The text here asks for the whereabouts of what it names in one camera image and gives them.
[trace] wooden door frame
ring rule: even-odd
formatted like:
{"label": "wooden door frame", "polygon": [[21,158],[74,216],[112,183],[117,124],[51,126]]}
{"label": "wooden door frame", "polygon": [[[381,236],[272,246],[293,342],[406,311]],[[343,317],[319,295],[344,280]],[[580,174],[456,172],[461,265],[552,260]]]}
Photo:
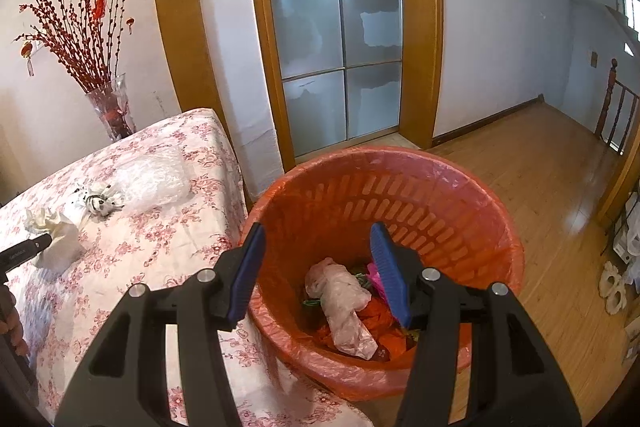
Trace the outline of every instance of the wooden door frame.
{"label": "wooden door frame", "polygon": [[596,221],[605,228],[618,219],[631,191],[640,178],[640,110],[636,110],[624,153],[598,202]]}
{"label": "wooden door frame", "polygon": [[200,0],[155,0],[164,54],[182,111],[210,107],[231,142],[216,85]]}
{"label": "wooden door frame", "polygon": [[[282,86],[271,0],[254,0],[264,74],[285,171],[296,165]],[[435,126],[442,46],[444,0],[402,0],[402,89],[399,132],[422,149],[431,147]]]}

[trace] orange trash can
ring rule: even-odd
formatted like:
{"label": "orange trash can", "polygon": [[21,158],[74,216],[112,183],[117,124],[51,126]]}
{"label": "orange trash can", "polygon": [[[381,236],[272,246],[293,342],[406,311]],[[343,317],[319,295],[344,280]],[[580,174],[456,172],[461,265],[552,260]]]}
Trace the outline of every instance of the orange trash can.
{"label": "orange trash can", "polygon": [[[347,268],[371,260],[369,231],[383,221],[394,242],[418,251],[458,283],[522,287],[524,251],[497,196],[462,168],[426,152],[356,147],[295,167],[258,200],[244,227],[266,231],[267,249],[250,312],[279,357],[338,396],[361,401],[401,394],[414,349],[391,362],[334,353],[313,339],[305,275],[332,257]],[[458,370],[471,361],[471,328],[460,331]]]}

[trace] hallway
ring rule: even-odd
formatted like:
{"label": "hallway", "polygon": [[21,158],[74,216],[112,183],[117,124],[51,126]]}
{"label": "hallway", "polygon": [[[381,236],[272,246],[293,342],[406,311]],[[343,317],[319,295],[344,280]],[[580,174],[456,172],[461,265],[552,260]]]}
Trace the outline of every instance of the hallway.
{"label": "hallway", "polygon": [[[519,295],[567,378],[584,424],[629,363],[626,310],[610,317],[598,295],[604,231],[590,216],[618,156],[558,110],[536,103],[431,152],[469,169],[507,206],[525,247]],[[469,371],[458,376],[452,420],[465,414]],[[394,424],[399,398],[358,404],[375,425]]]}

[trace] baseboard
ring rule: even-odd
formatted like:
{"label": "baseboard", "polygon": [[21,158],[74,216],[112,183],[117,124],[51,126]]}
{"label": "baseboard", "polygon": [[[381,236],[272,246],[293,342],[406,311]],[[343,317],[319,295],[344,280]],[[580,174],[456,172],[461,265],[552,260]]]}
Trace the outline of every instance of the baseboard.
{"label": "baseboard", "polygon": [[443,144],[444,142],[448,142],[450,140],[460,138],[461,136],[465,136],[465,134],[468,134],[471,131],[480,129],[485,125],[489,125],[490,123],[494,123],[495,121],[500,120],[500,118],[504,118],[505,116],[509,116],[510,114],[513,114],[517,111],[520,111],[521,109],[524,109],[525,107],[529,107],[529,105],[532,105],[534,103],[544,102],[544,101],[545,101],[545,96],[541,93],[537,97],[532,98],[531,100],[527,100],[527,102],[519,103],[518,105],[514,105],[513,107],[510,107],[503,111],[492,114],[491,116],[482,118],[482,120],[475,121],[463,127],[454,129],[453,131],[449,131],[439,136],[436,136],[433,138],[433,144],[431,146],[436,147],[438,145]]}

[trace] crumpled tissue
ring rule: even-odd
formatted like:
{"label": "crumpled tissue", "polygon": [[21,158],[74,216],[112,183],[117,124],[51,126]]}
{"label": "crumpled tissue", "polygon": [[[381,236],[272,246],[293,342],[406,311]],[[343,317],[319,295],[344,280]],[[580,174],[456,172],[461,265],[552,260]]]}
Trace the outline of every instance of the crumpled tissue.
{"label": "crumpled tissue", "polygon": [[24,227],[37,235],[51,235],[51,244],[31,261],[38,268],[61,275],[85,252],[78,239],[78,227],[60,212],[51,212],[48,208],[36,212],[27,210]]}

